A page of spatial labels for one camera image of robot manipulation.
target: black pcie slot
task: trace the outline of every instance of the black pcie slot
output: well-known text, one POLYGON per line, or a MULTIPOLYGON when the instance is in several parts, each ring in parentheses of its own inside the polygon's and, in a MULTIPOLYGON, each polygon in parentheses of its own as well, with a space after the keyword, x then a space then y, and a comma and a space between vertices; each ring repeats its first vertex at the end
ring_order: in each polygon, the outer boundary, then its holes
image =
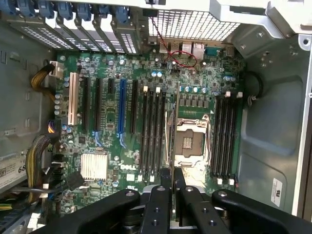
POLYGON ((158 135, 158 156, 156 159, 157 171, 160 171, 161 158, 163 156, 163 144, 162 140, 164 137, 164 128, 165 128, 165 105, 166 105, 166 93, 163 92, 161 96, 161 107, 160 107, 160 117, 159 117, 159 133, 158 135))
POLYGON ((222 142, 223 144, 223 159, 222 159, 222 171, 221 175, 223 178, 226 179, 227 177, 227 170, 228 170, 228 165, 229 165, 229 160, 230 160, 230 147, 228 147, 230 139, 231 139, 231 131, 232 131, 232 113, 233 113, 233 102, 231 99, 227 98, 227 103, 228 107, 226 110, 226 121, 225 121, 225 136, 224 136, 224 141, 222 142))
POLYGON ((113 78, 108 78, 108 84, 107 84, 107 93, 108 94, 113 94, 114 93, 114 79, 113 78))
POLYGON ((130 122, 130 133, 136 133, 136 122, 137 122, 137 87, 138 81, 132 82, 132 96, 131 96, 131 122, 130 122))
POLYGON ((224 116, 226 113, 226 100, 222 99, 221 100, 221 112, 220 112, 220 122, 219 122, 219 131, 218 131, 218 148, 217 148, 217 155, 218 155, 218 160, 217 160, 217 172, 216 172, 216 176, 221 176, 220 174, 220 165, 221 165, 221 154, 222 154, 222 149, 224 149, 224 145, 222 145, 222 140, 224 137, 224 116))
POLYGON ((147 130, 147 143, 148 143, 148 149, 147 149, 147 159, 148 164, 146 165, 146 168, 151 172, 152 169, 152 149, 153 149, 153 116, 154 116, 154 92, 150 91, 150 98, 148 100, 149 102, 149 119, 148 119, 148 130, 147 130))
POLYGON ((158 122, 159 122, 159 96, 160 94, 156 94, 156 102, 155 102, 155 117, 154 117, 154 136, 153 136, 153 160, 152 160, 152 169, 156 173, 157 170, 157 157, 158 157, 158 148, 156 146, 157 144, 157 138, 159 135, 159 130, 158 130, 158 122))
POLYGON ((145 157, 145 144, 146 144, 146 113, 147 113, 147 93, 143 96, 143 111, 142 111, 142 134, 141 134, 141 152, 140 152, 140 169, 145 173, 146 157, 145 157))
POLYGON ((82 130, 86 132, 89 126, 90 116, 90 79, 85 77, 83 79, 83 91, 82 91, 82 130))
POLYGON ((231 139, 230 139, 230 159, 229 159, 229 165, 227 169, 227 176, 231 177, 232 173, 232 164, 233 164, 233 156, 234 156, 234 143, 235 143, 235 130, 236 130, 236 122, 237 122, 237 106, 238 106, 238 100, 233 101, 233 113, 232 113, 232 132, 231 132, 231 139))
POLYGON ((219 122, 220 122, 220 112, 221 112, 221 99, 216 98, 215 99, 216 104, 215 104, 215 115, 214 115, 214 138, 213 138, 213 146, 212 146, 212 158, 211 158, 211 175, 215 176, 216 171, 217 171, 217 160, 218 160, 218 155, 217 155, 217 148, 218 148, 218 132, 219 132, 219 122))
POLYGON ((94 125, 95 131, 99 131, 101 128, 102 88, 103 88, 103 80, 99 78, 96 80, 95 125, 94 125))

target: capacitor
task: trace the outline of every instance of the capacitor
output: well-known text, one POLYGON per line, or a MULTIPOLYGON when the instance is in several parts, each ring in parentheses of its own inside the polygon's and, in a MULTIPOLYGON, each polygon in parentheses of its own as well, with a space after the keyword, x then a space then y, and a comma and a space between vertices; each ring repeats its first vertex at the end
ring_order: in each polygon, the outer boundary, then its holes
POLYGON ((112 186, 113 186, 114 188, 117 188, 118 185, 119 185, 119 181, 118 181, 118 180, 116 180, 116 181, 114 181, 114 182, 112 183, 112 186))
POLYGON ((55 97, 56 99, 60 99, 60 98, 62 97, 62 94, 55 94, 54 97, 55 97))
POLYGON ((230 81, 231 78, 232 78, 231 76, 224 76, 224 77, 223 77, 223 79, 224 79, 225 81, 230 81))
POLYGON ((72 131, 73 131, 73 128, 67 128, 67 129, 66 129, 66 132, 67 132, 67 133, 71 133, 72 131))

